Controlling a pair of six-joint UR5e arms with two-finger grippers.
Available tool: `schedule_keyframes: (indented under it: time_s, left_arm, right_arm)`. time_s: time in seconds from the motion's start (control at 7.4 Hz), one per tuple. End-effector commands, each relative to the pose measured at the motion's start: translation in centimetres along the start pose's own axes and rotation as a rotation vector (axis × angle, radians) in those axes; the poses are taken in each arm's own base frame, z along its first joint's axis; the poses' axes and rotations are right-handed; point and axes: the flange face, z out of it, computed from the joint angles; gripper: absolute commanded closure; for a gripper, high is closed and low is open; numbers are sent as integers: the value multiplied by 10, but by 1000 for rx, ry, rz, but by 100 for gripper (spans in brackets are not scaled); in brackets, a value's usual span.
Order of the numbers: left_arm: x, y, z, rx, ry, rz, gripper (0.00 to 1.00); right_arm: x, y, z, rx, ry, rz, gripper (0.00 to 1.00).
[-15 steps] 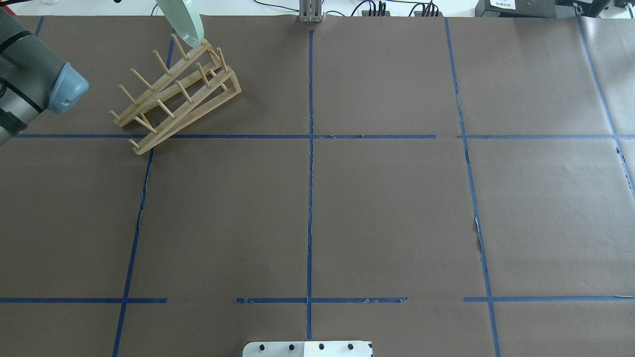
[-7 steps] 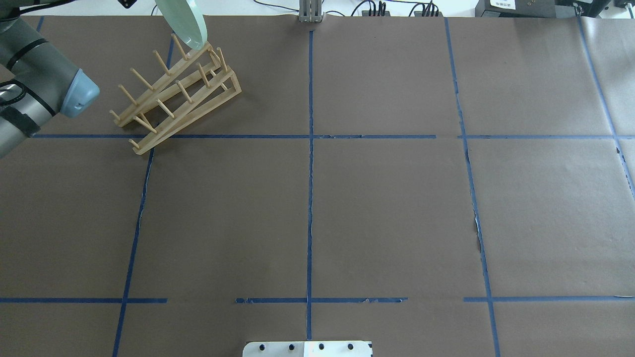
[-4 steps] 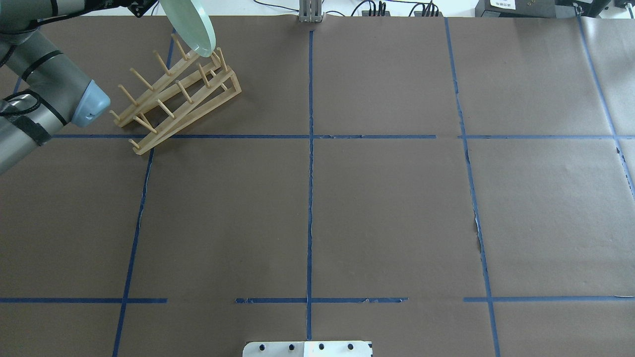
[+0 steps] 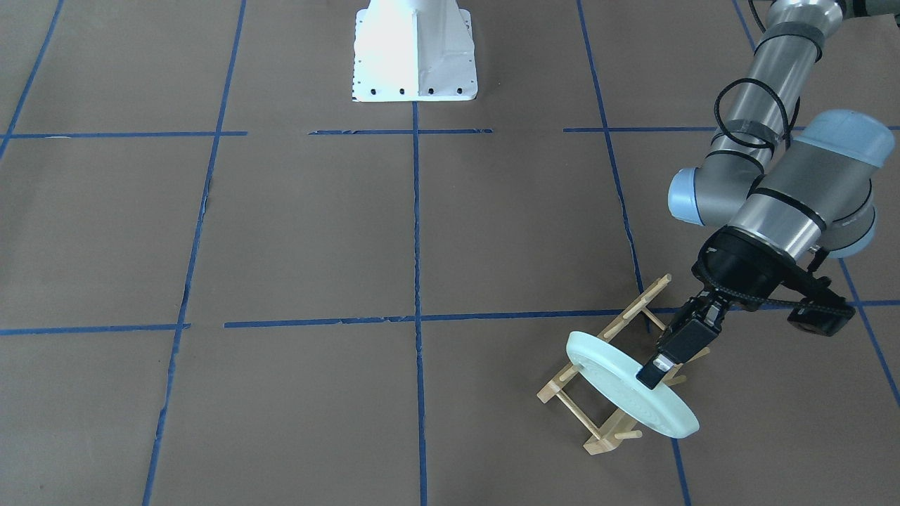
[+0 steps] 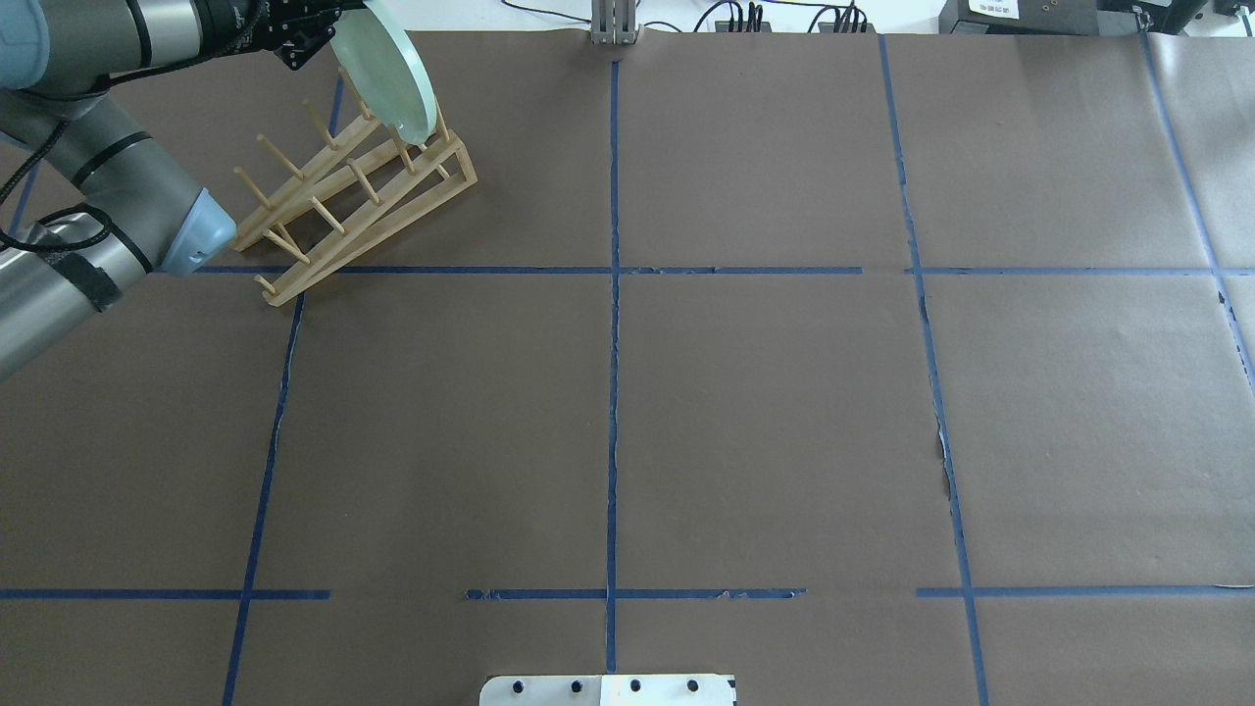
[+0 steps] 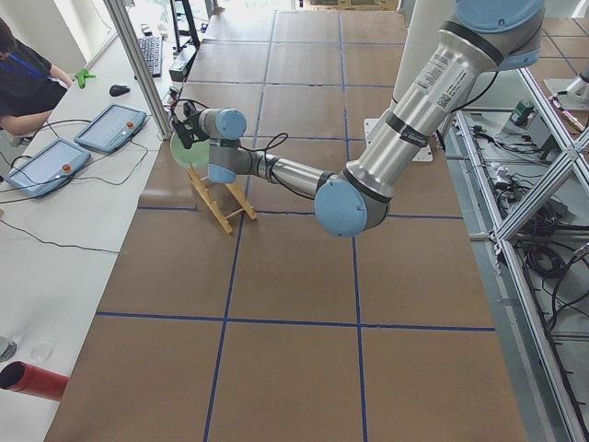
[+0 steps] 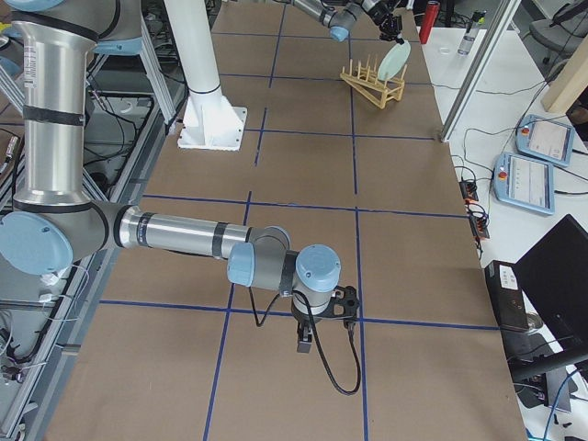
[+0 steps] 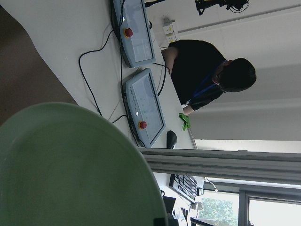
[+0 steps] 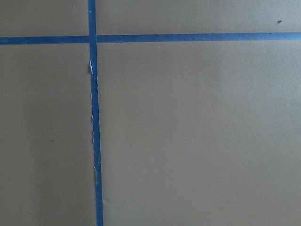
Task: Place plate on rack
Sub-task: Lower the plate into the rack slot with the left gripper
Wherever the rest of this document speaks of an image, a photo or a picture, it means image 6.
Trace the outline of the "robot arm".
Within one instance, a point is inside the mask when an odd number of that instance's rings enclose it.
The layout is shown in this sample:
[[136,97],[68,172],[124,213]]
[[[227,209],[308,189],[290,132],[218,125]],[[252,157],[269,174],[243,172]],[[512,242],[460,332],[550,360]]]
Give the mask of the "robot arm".
[[451,113],[465,107],[480,74],[533,64],[540,52],[542,1],[457,1],[439,28],[437,48],[394,106],[372,128],[363,153],[341,172],[316,169],[265,149],[241,145],[245,116],[194,100],[170,117],[183,146],[209,144],[208,177],[232,183],[252,175],[311,199],[318,222],[336,237],[353,237],[386,218],[394,183]]

